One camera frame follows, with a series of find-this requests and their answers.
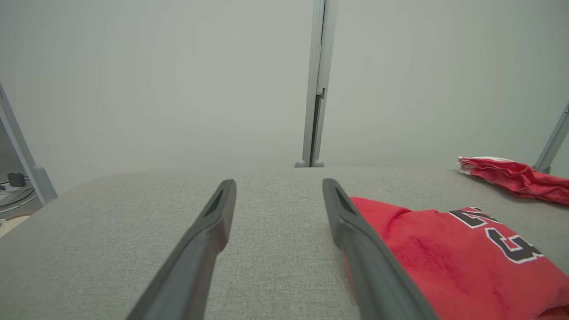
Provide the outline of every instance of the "folded clothing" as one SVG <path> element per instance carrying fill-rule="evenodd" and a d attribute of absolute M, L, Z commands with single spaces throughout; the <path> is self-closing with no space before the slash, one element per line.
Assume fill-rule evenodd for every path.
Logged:
<path fill-rule="evenodd" d="M 351 198 L 441 319 L 567 319 L 569 277 L 476 207 L 412 211 Z"/>
<path fill-rule="evenodd" d="M 532 167 L 503 158 L 458 157 L 459 171 L 484 178 L 515 196 L 569 206 L 569 180 L 537 172 Z"/>

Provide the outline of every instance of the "white wall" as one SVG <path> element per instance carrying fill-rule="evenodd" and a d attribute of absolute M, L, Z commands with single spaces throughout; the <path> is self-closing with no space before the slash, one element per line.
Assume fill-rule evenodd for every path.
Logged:
<path fill-rule="evenodd" d="M 302 158 L 312 2 L 3 0 L 0 79 L 56 191 Z"/>
<path fill-rule="evenodd" d="M 320 160 L 535 164 L 569 100 L 569 1 L 340 1 Z"/>

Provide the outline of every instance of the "black number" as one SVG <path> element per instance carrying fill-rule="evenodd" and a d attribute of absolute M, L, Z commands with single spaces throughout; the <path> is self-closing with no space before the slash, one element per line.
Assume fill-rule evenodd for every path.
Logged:
<path fill-rule="evenodd" d="M 498 220 L 492 218 L 491 216 L 487 215 L 486 213 L 484 213 L 484 211 L 482 211 L 478 208 L 472 207 L 470 209 L 472 209 L 472 210 L 471 211 L 454 210 L 454 211 L 449 211 L 448 213 L 457 217 L 460 221 L 462 221 L 463 223 L 465 223 L 467 226 L 471 227 L 472 229 L 482 227 L 483 225 L 488 224 L 488 222 L 486 220 L 483 220 L 483 219 L 488 219 L 490 221 L 500 223 Z"/>
<path fill-rule="evenodd" d="M 543 254 L 541 254 L 541 252 L 537 250 L 536 247 L 518 235 L 508 238 L 511 242 L 515 243 L 518 246 L 516 249 L 511 249 L 504 241 L 506 240 L 506 237 L 499 233 L 498 230 L 494 228 L 486 228 L 485 230 L 488 238 L 492 240 L 492 242 L 494 242 L 500 249 L 502 249 L 502 252 L 508 259 L 517 264 L 536 260 L 538 257 L 543 257 Z"/>

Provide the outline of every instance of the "gray table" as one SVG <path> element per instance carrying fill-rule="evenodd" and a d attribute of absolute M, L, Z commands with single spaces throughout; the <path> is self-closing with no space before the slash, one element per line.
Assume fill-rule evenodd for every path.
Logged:
<path fill-rule="evenodd" d="M 219 255 L 208 319 L 358 319 L 321 194 L 412 210 L 476 206 L 569 273 L 569 212 L 515 199 L 455 171 L 293 169 L 119 174 L 56 199 L 0 239 L 2 319 L 124 319 L 218 184 L 237 181 L 229 244 Z"/>

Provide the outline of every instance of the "small black device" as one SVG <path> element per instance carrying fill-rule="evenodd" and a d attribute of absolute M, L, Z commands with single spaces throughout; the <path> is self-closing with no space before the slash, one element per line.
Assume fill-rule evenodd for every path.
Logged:
<path fill-rule="evenodd" d="M 23 187 L 26 185 L 25 176 L 21 173 L 9 173 L 8 182 L 13 187 Z"/>

